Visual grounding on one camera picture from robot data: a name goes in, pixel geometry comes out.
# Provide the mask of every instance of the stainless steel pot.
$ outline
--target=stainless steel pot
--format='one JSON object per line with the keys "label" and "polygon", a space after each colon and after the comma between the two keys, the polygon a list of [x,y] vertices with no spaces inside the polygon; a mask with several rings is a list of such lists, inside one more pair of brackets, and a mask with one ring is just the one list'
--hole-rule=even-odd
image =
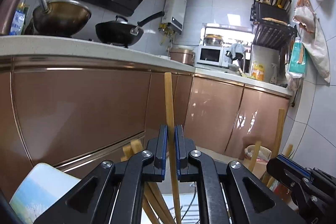
{"label": "stainless steel pot", "polygon": [[35,29],[41,35],[70,37],[79,32],[91,17],[88,7],[74,0],[39,0],[33,11]]}
{"label": "stainless steel pot", "polygon": [[203,43],[206,46],[219,46],[223,45],[223,37],[216,34],[207,34],[203,39]]}
{"label": "stainless steel pot", "polygon": [[186,48],[172,48],[169,52],[171,60],[193,66],[195,62],[195,53]]}

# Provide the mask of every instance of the cable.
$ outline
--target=cable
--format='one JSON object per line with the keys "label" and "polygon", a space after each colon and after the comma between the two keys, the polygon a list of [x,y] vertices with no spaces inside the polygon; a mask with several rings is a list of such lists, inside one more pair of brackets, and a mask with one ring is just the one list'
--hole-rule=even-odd
{"label": "cable", "polygon": [[191,200],[191,202],[190,202],[190,204],[189,204],[189,206],[188,206],[188,209],[185,211],[184,215],[182,216],[181,221],[183,220],[183,218],[185,217],[185,215],[186,215],[187,212],[189,211],[189,209],[190,209],[191,205],[193,204],[194,199],[195,199],[195,197],[196,197],[196,182],[194,182],[194,187],[195,187],[195,191],[194,191],[193,199]]}

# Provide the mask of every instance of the towel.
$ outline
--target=towel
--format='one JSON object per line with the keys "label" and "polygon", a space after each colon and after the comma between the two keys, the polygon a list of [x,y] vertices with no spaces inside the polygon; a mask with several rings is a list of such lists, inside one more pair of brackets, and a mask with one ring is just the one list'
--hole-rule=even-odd
{"label": "towel", "polygon": [[234,43],[228,48],[227,51],[232,54],[232,60],[236,60],[238,58],[238,56],[236,57],[236,53],[243,55],[246,49],[243,45],[239,43]]}

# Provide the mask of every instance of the white countertop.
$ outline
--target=white countertop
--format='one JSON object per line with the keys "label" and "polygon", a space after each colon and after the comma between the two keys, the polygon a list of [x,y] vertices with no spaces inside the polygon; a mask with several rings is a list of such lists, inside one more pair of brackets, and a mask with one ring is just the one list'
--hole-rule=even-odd
{"label": "white countertop", "polygon": [[259,87],[260,89],[279,92],[284,95],[292,95],[291,90],[266,82],[232,75],[218,70],[195,68],[173,60],[167,60],[153,54],[79,39],[43,37],[37,35],[13,35],[0,37],[0,56],[15,55],[58,55],[134,62],[227,79],[247,85],[253,85]]}

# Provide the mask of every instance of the wok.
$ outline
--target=wok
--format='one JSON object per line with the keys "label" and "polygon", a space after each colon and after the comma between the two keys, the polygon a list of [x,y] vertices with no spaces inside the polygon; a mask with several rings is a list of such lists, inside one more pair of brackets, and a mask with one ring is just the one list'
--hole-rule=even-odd
{"label": "wok", "polygon": [[91,17],[88,7],[74,0],[39,0],[33,11],[35,29],[41,35],[71,37],[79,32]]}
{"label": "wok", "polygon": [[113,44],[127,48],[139,41],[143,35],[142,26],[164,15],[164,11],[153,14],[143,21],[139,21],[137,26],[129,24],[128,20],[122,16],[116,16],[114,21],[97,24],[96,34],[104,44]]}

